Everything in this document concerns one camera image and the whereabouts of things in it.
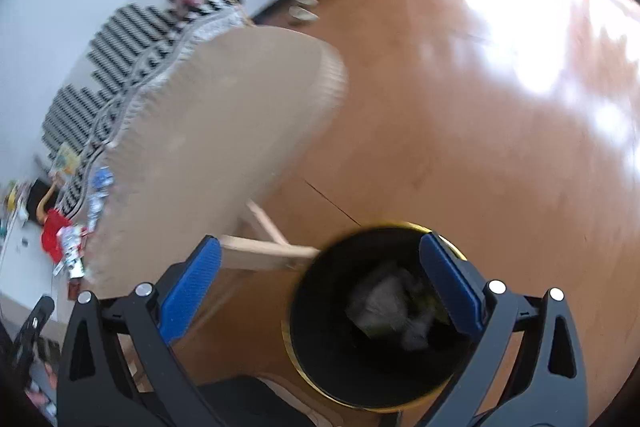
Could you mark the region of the red plastic chair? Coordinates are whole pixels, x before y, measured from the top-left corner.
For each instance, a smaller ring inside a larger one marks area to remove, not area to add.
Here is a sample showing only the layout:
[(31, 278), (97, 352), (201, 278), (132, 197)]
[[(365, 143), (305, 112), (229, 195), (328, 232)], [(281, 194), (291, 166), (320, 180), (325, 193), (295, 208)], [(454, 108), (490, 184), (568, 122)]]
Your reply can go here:
[(70, 227), (73, 222), (67, 219), (62, 213), (54, 208), (47, 212), (44, 219), (42, 233), (40, 236), (41, 247), (54, 263), (59, 263), (63, 258), (63, 251), (58, 240), (58, 231), (63, 228)]

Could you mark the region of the black gold trash bin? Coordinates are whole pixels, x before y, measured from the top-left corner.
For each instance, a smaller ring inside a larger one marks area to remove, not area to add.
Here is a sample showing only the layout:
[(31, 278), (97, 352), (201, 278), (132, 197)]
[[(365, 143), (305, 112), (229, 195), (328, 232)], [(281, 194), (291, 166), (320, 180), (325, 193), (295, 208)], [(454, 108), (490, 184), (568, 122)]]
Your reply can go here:
[(283, 326), (296, 371), (352, 409), (399, 411), (446, 384), (488, 320), (486, 280), (446, 237), (394, 223), (322, 249)]

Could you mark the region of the black white striped sofa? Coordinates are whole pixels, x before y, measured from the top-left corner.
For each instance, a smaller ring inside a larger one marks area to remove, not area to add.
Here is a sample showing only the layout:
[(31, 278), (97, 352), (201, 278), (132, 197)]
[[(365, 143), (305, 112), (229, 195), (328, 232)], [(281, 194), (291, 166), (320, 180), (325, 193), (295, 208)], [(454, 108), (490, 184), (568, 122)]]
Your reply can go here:
[(58, 89), (42, 123), (42, 142), (55, 158), (69, 146), (79, 166), (55, 207), (67, 218), (81, 211), (90, 172), (124, 126), (134, 97), (196, 44), (243, 26), (244, 0), (204, 0), (179, 11), (175, 0), (134, 0), (113, 12), (90, 40), (77, 73)]

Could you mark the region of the picture book on sofa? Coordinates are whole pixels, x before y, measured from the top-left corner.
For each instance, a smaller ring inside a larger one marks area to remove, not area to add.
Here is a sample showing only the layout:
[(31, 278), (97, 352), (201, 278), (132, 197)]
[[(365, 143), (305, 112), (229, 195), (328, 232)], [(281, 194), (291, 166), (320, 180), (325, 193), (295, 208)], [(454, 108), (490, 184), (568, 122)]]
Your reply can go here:
[(79, 165), (80, 156), (67, 142), (63, 142), (55, 154), (51, 172), (64, 177), (73, 176)]

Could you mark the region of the slippers on floor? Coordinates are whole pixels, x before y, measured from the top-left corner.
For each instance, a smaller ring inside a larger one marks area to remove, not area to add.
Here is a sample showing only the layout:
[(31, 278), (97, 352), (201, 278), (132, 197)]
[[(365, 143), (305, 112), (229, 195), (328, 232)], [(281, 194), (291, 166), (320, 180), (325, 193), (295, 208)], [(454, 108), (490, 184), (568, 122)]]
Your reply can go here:
[(288, 16), (293, 23), (307, 24), (317, 21), (318, 14), (314, 10), (318, 7), (318, 0), (291, 0)]

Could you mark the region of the blue white patterned wrapper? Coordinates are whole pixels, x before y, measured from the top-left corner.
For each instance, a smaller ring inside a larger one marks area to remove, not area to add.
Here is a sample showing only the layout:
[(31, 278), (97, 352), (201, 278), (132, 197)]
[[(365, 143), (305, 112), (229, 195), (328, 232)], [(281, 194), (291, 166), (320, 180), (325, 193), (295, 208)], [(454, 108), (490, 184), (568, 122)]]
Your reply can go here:
[(89, 232), (96, 230), (96, 225), (102, 215), (105, 201), (114, 184), (114, 176), (107, 166), (96, 169), (91, 181), (88, 194), (87, 228)]

